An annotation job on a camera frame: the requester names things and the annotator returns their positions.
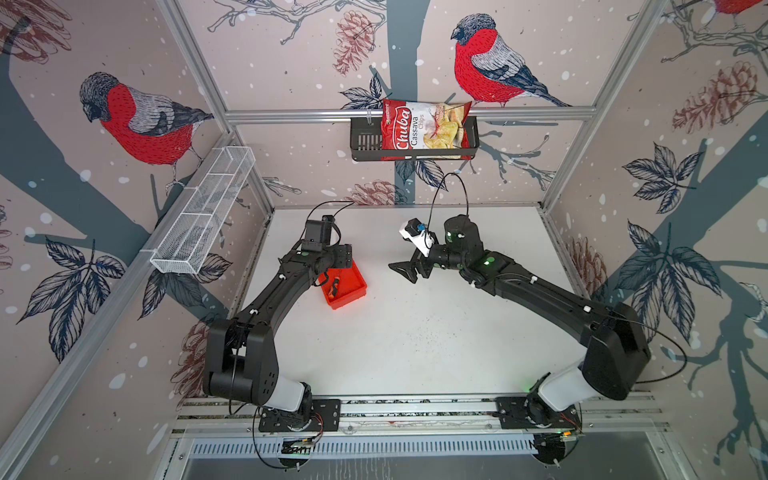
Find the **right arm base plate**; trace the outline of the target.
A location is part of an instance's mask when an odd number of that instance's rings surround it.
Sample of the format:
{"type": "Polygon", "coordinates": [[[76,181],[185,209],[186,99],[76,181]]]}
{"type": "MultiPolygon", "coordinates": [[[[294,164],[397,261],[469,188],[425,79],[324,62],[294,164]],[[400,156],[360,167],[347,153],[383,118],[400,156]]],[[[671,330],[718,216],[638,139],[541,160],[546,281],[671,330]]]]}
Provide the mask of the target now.
{"type": "Polygon", "coordinates": [[[494,402],[494,417],[499,420],[503,430],[582,428],[582,420],[575,406],[555,411],[538,397],[524,395],[496,397],[494,402]]]}

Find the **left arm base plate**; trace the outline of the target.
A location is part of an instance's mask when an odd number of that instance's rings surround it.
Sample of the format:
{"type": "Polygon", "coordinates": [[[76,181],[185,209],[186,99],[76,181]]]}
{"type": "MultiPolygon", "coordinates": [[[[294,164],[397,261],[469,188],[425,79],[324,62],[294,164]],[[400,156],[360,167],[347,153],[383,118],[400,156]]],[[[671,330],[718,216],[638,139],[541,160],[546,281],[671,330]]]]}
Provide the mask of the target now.
{"type": "Polygon", "coordinates": [[[304,401],[295,412],[265,408],[257,428],[260,433],[336,432],[341,417],[339,399],[304,401]]]}

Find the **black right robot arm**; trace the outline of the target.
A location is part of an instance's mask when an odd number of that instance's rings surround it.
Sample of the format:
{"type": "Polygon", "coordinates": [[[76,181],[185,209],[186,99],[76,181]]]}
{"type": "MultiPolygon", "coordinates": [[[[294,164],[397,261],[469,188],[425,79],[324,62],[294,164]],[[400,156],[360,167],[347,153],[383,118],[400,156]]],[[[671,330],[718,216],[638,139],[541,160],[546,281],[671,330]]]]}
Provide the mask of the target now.
{"type": "Polygon", "coordinates": [[[625,303],[608,306],[539,278],[514,259],[484,248],[477,225],[466,214],[444,223],[445,240],[413,218],[399,229],[415,251],[390,269],[411,283],[429,278],[434,268],[456,270],[471,286],[515,302],[559,327],[585,347],[583,359],[547,373],[527,393],[526,419],[548,427],[577,403],[602,396],[623,401],[651,359],[644,328],[625,303]]]}

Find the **orange black screwdriver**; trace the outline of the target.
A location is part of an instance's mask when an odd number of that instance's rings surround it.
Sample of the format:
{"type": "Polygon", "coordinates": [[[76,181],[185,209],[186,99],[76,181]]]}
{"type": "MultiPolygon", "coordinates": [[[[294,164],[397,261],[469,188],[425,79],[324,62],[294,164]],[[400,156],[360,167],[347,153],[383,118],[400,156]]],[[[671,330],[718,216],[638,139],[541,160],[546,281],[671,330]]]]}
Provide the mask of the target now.
{"type": "Polygon", "coordinates": [[[333,283],[331,284],[331,287],[330,287],[330,290],[329,290],[328,296],[329,296],[330,299],[335,300],[335,299],[338,298],[339,293],[340,293],[340,284],[341,284],[341,277],[340,276],[336,276],[333,279],[333,283]]]}

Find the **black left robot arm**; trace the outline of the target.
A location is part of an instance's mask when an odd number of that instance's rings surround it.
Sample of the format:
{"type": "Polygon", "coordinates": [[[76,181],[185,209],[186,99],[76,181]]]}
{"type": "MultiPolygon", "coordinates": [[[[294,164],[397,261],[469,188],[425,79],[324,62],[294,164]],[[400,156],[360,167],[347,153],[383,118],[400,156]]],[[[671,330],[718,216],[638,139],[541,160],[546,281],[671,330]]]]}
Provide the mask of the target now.
{"type": "Polygon", "coordinates": [[[311,387],[280,374],[275,335],[290,309],[320,277],[352,263],[350,244],[292,250],[280,258],[276,275],[255,300],[232,318],[210,324],[203,393],[268,409],[292,429],[309,425],[311,387]]]}

